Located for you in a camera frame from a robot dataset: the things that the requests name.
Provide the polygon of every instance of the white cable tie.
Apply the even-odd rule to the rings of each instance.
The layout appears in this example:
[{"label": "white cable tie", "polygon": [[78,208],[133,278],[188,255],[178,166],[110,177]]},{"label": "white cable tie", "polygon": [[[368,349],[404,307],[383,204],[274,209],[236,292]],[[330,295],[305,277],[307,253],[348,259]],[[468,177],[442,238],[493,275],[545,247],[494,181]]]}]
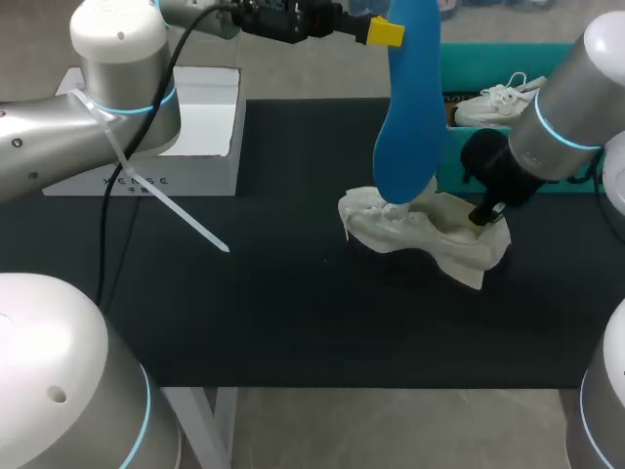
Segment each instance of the white cable tie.
[{"label": "white cable tie", "polygon": [[117,137],[110,129],[103,116],[100,114],[100,111],[96,108],[93,102],[80,90],[75,89],[72,90],[71,93],[80,100],[80,102],[85,105],[85,107],[89,110],[91,115],[96,119],[96,122],[100,125],[106,138],[110,142],[113,151],[117,155],[119,162],[124,168],[124,172],[132,179],[141,184],[144,188],[146,188],[152,195],[158,198],[161,202],[163,202],[167,207],[169,207],[176,215],[185,220],[189,225],[191,225],[198,233],[208,239],[210,242],[215,244],[219,249],[224,252],[230,252],[228,246],[221,241],[214,234],[206,230],[197,220],[191,217],[180,205],[174,202],[171,198],[157,189],[154,185],[150,184],[143,176],[141,176],[137,170],[130,164],[130,161],[126,158],[124,154],[124,150],[119,145],[119,141]]}]

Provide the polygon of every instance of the shoe insole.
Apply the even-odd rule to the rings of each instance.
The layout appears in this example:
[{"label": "shoe insole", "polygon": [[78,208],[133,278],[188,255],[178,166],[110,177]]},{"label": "shoe insole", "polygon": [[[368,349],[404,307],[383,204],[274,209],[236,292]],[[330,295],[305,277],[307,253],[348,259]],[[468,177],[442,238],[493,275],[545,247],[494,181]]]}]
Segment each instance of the shoe insole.
[{"label": "shoe insole", "polygon": [[389,48],[391,106],[373,155],[375,183],[390,203],[413,200],[430,182],[446,135],[440,82],[438,0],[394,0],[389,21],[405,26]]}]

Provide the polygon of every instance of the white shoe box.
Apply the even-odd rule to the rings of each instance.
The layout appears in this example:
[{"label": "white shoe box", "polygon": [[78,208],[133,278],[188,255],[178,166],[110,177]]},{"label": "white shoe box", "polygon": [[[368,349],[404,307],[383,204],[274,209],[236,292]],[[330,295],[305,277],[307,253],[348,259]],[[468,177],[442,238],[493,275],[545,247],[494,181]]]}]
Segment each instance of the white shoe box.
[{"label": "white shoe box", "polygon": [[[137,172],[170,196],[234,195],[243,140],[246,102],[237,68],[177,67],[181,105],[178,141],[154,158],[131,160]],[[57,94],[83,88],[80,68],[67,71]],[[116,164],[54,184],[49,196],[104,195]],[[151,195],[123,172],[113,195]]]}]

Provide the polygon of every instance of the black mat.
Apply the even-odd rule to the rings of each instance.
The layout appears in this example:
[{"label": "black mat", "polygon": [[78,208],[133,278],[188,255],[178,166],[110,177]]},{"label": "black mat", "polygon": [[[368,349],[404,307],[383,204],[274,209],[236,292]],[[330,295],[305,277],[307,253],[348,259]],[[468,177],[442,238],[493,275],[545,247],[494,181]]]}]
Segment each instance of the black mat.
[{"label": "black mat", "polygon": [[181,199],[225,255],[143,200],[111,319],[161,385],[578,386],[625,297],[625,247],[589,195],[511,212],[482,292],[426,254],[347,244],[385,100],[251,102],[237,198]]},{"label": "black mat", "polygon": [[[132,198],[111,202],[106,300],[112,294],[137,203]],[[0,204],[0,273],[57,277],[94,298],[101,206],[97,197],[44,197],[41,193]]]}]

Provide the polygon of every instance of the white sneaker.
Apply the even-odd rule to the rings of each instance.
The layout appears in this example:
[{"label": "white sneaker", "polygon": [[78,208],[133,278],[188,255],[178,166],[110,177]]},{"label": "white sneaker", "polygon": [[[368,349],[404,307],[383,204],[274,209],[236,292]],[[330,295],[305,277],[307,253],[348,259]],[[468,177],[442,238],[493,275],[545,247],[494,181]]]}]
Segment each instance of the white sneaker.
[{"label": "white sneaker", "polygon": [[480,290],[484,272],[499,264],[511,239],[505,219],[487,227],[473,225],[469,214],[475,208],[436,192],[436,181],[405,205],[385,202],[375,188],[347,191],[339,201],[346,233],[369,249],[381,254],[424,250],[444,273]]},{"label": "white sneaker", "polygon": [[[523,83],[512,87],[517,76]],[[527,75],[518,71],[512,75],[506,86],[497,85],[481,90],[481,96],[459,103],[454,121],[460,127],[507,127],[515,123],[540,88],[547,83],[541,76],[527,83]]]}]

